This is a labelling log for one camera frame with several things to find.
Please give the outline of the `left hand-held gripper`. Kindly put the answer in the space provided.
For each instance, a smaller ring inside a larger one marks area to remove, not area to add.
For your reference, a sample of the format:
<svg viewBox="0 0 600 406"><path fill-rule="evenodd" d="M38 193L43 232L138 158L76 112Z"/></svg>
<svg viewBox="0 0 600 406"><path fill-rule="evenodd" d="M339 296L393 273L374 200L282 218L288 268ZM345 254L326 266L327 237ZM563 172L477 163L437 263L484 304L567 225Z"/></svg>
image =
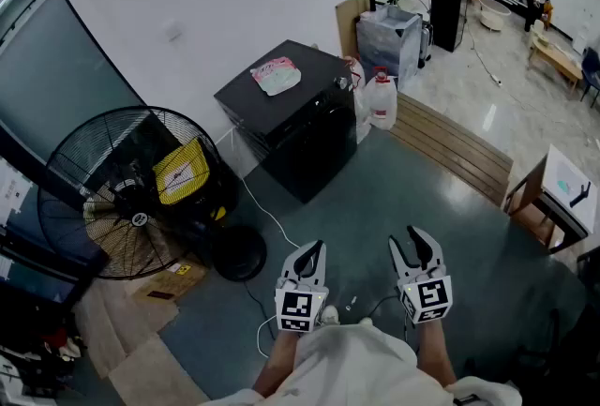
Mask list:
<svg viewBox="0 0 600 406"><path fill-rule="evenodd" d="M284 261L275 289L276 319L280 331L309 333L322 313L328 289L323 287L326 244L305 244Z"/></svg>

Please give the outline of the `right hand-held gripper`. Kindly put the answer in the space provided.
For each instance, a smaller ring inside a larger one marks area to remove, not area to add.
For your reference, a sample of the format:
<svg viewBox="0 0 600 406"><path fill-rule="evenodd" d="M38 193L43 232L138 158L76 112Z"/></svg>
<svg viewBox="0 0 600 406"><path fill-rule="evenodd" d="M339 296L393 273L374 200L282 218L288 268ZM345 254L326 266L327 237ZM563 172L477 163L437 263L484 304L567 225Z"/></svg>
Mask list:
<svg viewBox="0 0 600 406"><path fill-rule="evenodd" d="M388 237L398 280L409 281L399 286L400 302L412 324L441 320L453 306L451 277L443 275L438 269L431 277L422 274L442 265L442 247L429 233L420 228L408 226L407 231L414 243L416 263L408 261L400 243L393 235Z"/></svg>

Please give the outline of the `black washing machine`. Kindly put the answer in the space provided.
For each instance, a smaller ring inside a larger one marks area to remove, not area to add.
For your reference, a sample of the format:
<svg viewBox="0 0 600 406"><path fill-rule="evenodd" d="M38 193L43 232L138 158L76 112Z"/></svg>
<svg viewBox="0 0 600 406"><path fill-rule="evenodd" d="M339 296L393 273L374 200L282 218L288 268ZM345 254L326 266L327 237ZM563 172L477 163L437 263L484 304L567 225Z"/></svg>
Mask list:
<svg viewBox="0 0 600 406"><path fill-rule="evenodd" d="M288 57L301 81L267 96L250 71ZM353 91L346 62L290 39L280 43L214 94L262 167L301 203L314 198L346 165L357 148Z"/></svg>

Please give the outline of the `person's right forearm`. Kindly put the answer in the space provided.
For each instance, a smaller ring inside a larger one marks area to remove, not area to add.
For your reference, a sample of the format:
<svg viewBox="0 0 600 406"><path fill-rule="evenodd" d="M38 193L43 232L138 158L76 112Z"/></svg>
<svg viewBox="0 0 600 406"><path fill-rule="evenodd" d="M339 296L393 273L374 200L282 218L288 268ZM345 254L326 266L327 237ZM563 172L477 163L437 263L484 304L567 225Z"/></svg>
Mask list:
<svg viewBox="0 0 600 406"><path fill-rule="evenodd" d="M435 379L442 387L454 384L458 378L447 352L442 321L420 323L417 325L417 332L418 368Z"/></svg>

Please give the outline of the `person's left forearm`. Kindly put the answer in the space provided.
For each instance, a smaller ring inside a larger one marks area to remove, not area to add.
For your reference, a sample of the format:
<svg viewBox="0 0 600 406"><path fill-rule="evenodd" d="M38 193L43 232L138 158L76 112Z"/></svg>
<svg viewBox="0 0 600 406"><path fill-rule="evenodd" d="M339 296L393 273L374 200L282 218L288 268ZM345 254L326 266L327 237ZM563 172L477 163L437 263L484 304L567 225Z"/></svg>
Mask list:
<svg viewBox="0 0 600 406"><path fill-rule="evenodd" d="M292 374L299 336L294 332L280 331L252 389L264 398L273 395Z"/></svg>

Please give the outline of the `person's white shirt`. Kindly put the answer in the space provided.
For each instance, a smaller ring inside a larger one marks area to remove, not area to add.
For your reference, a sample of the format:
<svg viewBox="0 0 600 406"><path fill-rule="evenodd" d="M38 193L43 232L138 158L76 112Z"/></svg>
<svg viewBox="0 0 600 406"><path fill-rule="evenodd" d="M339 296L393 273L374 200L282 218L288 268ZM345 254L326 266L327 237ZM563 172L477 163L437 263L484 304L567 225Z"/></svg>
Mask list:
<svg viewBox="0 0 600 406"><path fill-rule="evenodd" d="M369 319L299 336L292 374L268 398L250 388L202 406L522 406L519 392L474 376L442 387L418 351Z"/></svg>

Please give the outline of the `flat cardboard box yellow label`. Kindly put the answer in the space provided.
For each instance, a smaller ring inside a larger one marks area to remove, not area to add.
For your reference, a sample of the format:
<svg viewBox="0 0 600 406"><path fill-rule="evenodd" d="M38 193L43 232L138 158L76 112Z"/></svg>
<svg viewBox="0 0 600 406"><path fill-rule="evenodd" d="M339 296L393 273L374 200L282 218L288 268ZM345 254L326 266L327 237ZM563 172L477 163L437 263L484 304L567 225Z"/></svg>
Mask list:
<svg viewBox="0 0 600 406"><path fill-rule="evenodd" d="M175 302L205 279L208 268L189 258L180 259L134 284L132 297L160 304Z"/></svg>

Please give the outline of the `white printed board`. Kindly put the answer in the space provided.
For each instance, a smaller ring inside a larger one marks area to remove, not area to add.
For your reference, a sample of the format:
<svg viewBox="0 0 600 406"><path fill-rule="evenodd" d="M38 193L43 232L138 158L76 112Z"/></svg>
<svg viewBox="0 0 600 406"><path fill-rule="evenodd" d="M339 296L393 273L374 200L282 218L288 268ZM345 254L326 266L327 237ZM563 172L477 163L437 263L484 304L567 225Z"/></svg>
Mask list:
<svg viewBox="0 0 600 406"><path fill-rule="evenodd" d="M587 235L594 232L598 188L553 144L545 156L542 190Z"/></svg>

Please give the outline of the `black floor fan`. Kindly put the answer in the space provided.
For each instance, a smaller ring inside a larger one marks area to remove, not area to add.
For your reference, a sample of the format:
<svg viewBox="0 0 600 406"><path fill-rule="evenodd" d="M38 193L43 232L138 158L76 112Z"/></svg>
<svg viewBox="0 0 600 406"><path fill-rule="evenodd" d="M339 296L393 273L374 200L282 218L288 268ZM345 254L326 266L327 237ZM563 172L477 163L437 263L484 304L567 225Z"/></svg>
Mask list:
<svg viewBox="0 0 600 406"><path fill-rule="evenodd" d="M217 164L226 209L219 220L196 205L158 200L152 168L194 138ZM266 263L262 236L229 222L239 197L232 169L181 113L131 106L98 114L56 146L45 173L52 186L38 194L37 211L48 244L72 260L100 259L101 278L151 276L192 255L223 278L245 282Z"/></svg>

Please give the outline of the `pink detergent pouch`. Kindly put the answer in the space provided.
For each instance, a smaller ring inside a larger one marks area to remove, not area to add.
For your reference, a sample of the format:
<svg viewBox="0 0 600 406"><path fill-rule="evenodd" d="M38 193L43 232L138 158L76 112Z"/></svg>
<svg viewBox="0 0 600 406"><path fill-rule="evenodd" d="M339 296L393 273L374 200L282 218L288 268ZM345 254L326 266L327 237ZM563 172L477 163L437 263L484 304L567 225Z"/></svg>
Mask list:
<svg viewBox="0 0 600 406"><path fill-rule="evenodd" d="M301 71L288 57L279 57L267 61L257 68L253 68L250 74L263 92L273 97L283 93L301 81Z"/></svg>

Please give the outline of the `grey plastic-wrapped storage box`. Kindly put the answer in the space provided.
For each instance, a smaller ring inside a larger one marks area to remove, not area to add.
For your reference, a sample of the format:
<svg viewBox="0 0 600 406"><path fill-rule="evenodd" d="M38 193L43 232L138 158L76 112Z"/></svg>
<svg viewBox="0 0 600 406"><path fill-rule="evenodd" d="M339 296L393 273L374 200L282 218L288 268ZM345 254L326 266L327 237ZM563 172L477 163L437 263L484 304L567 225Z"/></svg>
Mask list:
<svg viewBox="0 0 600 406"><path fill-rule="evenodd" d="M356 23L359 61L368 82L375 68L386 68L397 79L397 90L416 74L422 18L396 6L377 6L362 13Z"/></svg>

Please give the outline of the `silver suitcase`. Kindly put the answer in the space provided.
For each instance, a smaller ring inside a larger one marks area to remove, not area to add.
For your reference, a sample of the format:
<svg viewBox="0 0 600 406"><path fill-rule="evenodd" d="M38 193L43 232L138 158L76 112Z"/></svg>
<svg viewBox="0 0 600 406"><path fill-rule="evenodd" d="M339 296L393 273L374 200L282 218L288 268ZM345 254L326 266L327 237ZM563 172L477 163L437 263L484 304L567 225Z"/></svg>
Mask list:
<svg viewBox="0 0 600 406"><path fill-rule="evenodd" d="M418 59L418 67L423 68L431 57L431 46L433 44L433 28L429 22L422 22L420 53Z"/></svg>

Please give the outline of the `low wooden table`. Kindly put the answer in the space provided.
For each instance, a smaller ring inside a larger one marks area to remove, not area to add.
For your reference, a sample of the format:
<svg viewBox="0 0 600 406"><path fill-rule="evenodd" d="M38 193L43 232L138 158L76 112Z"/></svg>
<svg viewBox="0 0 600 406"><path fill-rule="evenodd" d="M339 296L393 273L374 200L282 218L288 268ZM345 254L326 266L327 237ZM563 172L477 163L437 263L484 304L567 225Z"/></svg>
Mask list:
<svg viewBox="0 0 600 406"><path fill-rule="evenodd" d="M536 60L549 64L566 78L570 92L574 93L583 79L580 64L543 35L533 30L530 33L532 35L528 68L532 68Z"/></svg>

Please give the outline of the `large brown cardboard sheet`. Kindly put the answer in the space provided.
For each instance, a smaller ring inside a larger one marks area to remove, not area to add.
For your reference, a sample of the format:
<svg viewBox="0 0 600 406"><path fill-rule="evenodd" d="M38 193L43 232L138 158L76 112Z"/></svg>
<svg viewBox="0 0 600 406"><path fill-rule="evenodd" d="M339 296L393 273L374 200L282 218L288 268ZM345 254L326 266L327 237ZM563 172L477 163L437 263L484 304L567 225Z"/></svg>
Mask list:
<svg viewBox="0 0 600 406"><path fill-rule="evenodd" d="M370 10L370 0L345 0L335 10L342 55L357 58L356 24L360 15Z"/></svg>

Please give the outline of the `tall black cabinet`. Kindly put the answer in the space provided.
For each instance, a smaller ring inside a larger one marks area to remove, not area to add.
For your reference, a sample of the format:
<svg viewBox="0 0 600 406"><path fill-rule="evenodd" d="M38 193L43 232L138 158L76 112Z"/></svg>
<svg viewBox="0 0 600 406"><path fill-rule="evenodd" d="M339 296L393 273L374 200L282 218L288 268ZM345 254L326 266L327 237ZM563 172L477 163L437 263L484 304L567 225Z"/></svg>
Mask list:
<svg viewBox="0 0 600 406"><path fill-rule="evenodd" d="M452 53L462 42L468 0L431 0L433 42Z"/></svg>

